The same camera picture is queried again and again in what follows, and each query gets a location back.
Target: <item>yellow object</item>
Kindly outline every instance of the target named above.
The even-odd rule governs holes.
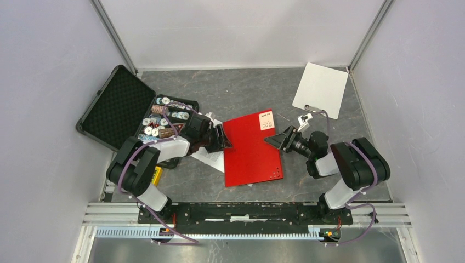
[[[155,166],[155,171],[154,171],[154,178],[152,179],[152,184],[157,186],[158,181],[161,178],[161,174],[163,173],[163,169],[161,167]]]

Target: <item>open case lid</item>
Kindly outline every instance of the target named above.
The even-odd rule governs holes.
[[[156,93],[123,65],[116,66],[105,85],[76,124],[76,129],[118,151],[135,136]]]

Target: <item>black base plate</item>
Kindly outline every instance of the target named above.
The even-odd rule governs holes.
[[[308,202],[173,203],[173,208],[176,230],[184,234],[308,233],[308,225],[337,225],[338,216],[343,225],[353,224],[348,209],[322,219],[316,203]],[[158,224],[146,209],[141,212],[139,224]],[[235,216],[246,215],[262,221],[235,220]]]

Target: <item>metal frame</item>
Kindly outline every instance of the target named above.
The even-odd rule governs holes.
[[[384,0],[383,4],[381,5],[381,7],[380,7],[380,9],[378,11],[378,13],[375,16],[375,19],[371,23],[370,28],[366,32],[366,34],[364,36],[364,39],[360,43],[360,46],[357,49],[357,52],[355,52],[355,56],[352,58],[352,61],[350,62],[349,66],[347,67],[349,71],[352,71],[357,66],[357,63],[360,61],[360,57],[365,52],[365,49],[367,48],[368,44],[370,43],[371,39],[373,38],[373,35],[378,30],[379,25],[381,24],[381,21],[383,21],[386,13],[388,12],[388,10],[391,7],[391,4],[393,2],[394,2],[394,0]]]
[[[126,66],[129,68],[129,70],[136,74],[137,73],[137,68],[135,67],[134,63],[131,60],[131,57],[129,56],[129,53],[127,52],[126,48],[123,45],[123,42],[121,41],[118,33],[116,32],[116,29],[111,22],[110,18],[108,17],[107,12],[105,11],[105,8],[103,7],[102,3],[100,0],[90,0],[92,5],[95,8],[95,11],[99,15],[100,19],[102,20],[102,24],[105,26],[108,35],[110,35],[111,40],[113,40],[113,43],[115,44],[116,48],[121,54],[121,57],[123,57],[124,62],[126,63]]]
[[[413,243],[412,224],[404,204],[374,203],[378,224],[374,228],[396,228],[407,263],[418,263],[418,255]],[[343,228],[364,228],[371,221],[370,208],[352,211],[354,224]],[[135,203],[89,203],[81,227],[81,233],[72,258],[73,263],[88,262],[95,237],[111,238],[167,238],[159,234],[162,225],[138,224],[139,208]],[[321,239],[320,228],[334,228],[336,225],[309,225],[309,234],[289,235],[191,235],[196,239]]]

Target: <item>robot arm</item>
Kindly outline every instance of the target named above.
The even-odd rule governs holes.
[[[313,178],[341,174],[342,179],[320,197],[318,207],[322,218],[342,211],[347,201],[373,183],[373,174],[361,156],[343,142],[331,145],[332,152],[328,153],[328,136],[321,131],[314,131],[309,139],[305,139],[301,132],[290,126],[283,133],[268,137],[265,141],[280,150],[296,151],[307,158],[307,171]],[[389,165],[371,143],[366,138],[359,138],[353,140],[353,144],[375,166],[378,183],[388,180]],[[142,145],[134,137],[125,141],[107,170],[107,178],[111,182],[118,184],[130,156]],[[155,166],[174,157],[191,155],[200,147],[205,147],[208,152],[217,152],[232,147],[232,144],[226,138],[222,125],[214,126],[209,117],[195,115],[176,139],[154,143],[143,149],[137,156],[138,164],[129,165],[122,188],[156,211],[161,218],[170,217],[172,201],[151,184]]]
[[[285,152],[296,151],[307,158],[307,171],[315,179],[341,174],[341,179],[328,192],[321,195],[318,206],[324,216],[344,209],[345,204],[357,193],[373,183],[373,173],[367,162],[343,142],[331,145],[328,153],[328,136],[314,131],[307,140],[295,127],[288,127],[283,133],[265,139],[274,147]],[[390,177],[388,163],[366,138],[352,141],[368,157],[378,175],[378,184]]]
[[[124,142],[106,173],[111,182],[118,184],[124,166],[142,145],[143,143],[134,137]],[[232,144],[224,135],[221,124],[213,126],[209,117],[194,115],[177,138],[154,143],[137,155],[139,162],[136,165],[134,163],[129,165],[122,181],[122,188],[158,212],[160,216],[170,216],[171,200],[151,184],[155,166],[174,157],[191,155],[200,147],[205,147],[208,152],[217,152],[232,147]]]

